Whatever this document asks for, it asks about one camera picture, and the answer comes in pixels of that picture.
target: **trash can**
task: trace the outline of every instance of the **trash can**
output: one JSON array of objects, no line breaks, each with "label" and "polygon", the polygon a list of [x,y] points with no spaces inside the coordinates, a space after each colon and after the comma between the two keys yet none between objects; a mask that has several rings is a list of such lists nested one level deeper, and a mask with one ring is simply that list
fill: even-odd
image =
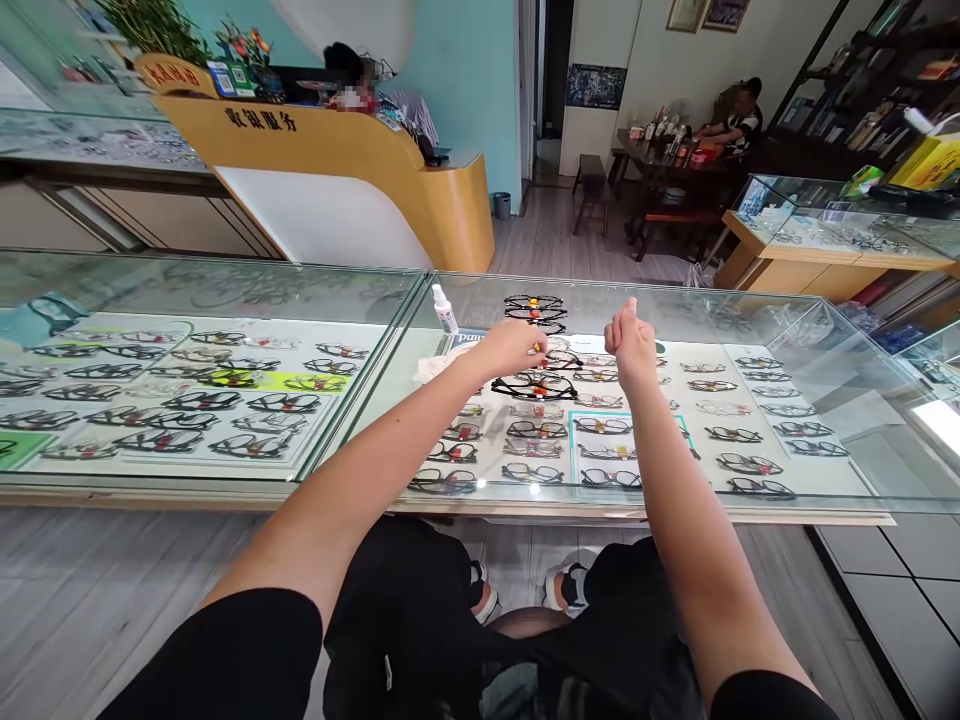
[{"label": "trash can", "polygon": [[493,194],[493,214],[497,220],[510,219],[510,193]]}]

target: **wooden stool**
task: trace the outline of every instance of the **wooden stool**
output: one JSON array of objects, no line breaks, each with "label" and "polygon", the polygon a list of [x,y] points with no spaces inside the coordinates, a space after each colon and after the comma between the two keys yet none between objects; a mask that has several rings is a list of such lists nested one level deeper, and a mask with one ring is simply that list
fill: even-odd
[{"label": "wooden stool", "polygon": [[[573,181],[573,195],[577,193],[577,185],[583,185],[583,201],[580,203],[580,212],[573,226],[573,234],[580,232],[580,223],[583,221],[597,221],[603,223],[603,236],[607,236],[607,207],[613,201],[610,187],[607,185],[607,173],[603,169],[603,161],[599,155],[581,155],[577,177]],[[587,207],[592,210],[596,206],[603,208],[602,216],[588,214]]]}]

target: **doorway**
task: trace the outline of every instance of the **doorway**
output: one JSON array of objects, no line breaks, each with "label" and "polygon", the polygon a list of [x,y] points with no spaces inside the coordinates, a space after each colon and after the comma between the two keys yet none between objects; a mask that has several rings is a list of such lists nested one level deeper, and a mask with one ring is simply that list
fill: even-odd
[{"label": "doorway", "polygon": [[534,184],[555,186],[560,176],[560,144],[567,96],[567,69],[574,0],[539,0],[543,42],[538,53],[537,151]]}]

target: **black sleeve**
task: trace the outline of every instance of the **black sleeve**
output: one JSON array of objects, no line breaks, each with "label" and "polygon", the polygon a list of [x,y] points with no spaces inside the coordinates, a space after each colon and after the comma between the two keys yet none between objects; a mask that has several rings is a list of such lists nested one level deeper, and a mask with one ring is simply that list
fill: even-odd
[{"label": "black sleeve", "polygon": [[748,670],[727,678],[717,690],[710,720],[837,720],[815,692],[793,678]]},{"label": "black sleeve", "polygon": [[322,642],[320,611],[306,596],[230,595],[177,628],[100,720],[300,720]]}]

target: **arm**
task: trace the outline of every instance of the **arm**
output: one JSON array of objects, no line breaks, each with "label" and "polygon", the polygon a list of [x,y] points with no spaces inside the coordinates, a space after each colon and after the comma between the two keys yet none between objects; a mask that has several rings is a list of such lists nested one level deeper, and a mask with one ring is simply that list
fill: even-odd
[{"label": "arm", "polygon": [[653,328],[631,298],[606,328],[633,415],[644,502],[686,626],[707,707],[743,670],[772,670],[816,692],[787,646],[740,541],[657,384]]},{"label": "arm", "polygon": [[[535,343],[540,352],[529,354]],[[505,320],[475,348],[338,450],[280,506],[204,601],[252,588],[289,588],[326,623],[354,552],[484,383],[539,365],[544,333]]]}]

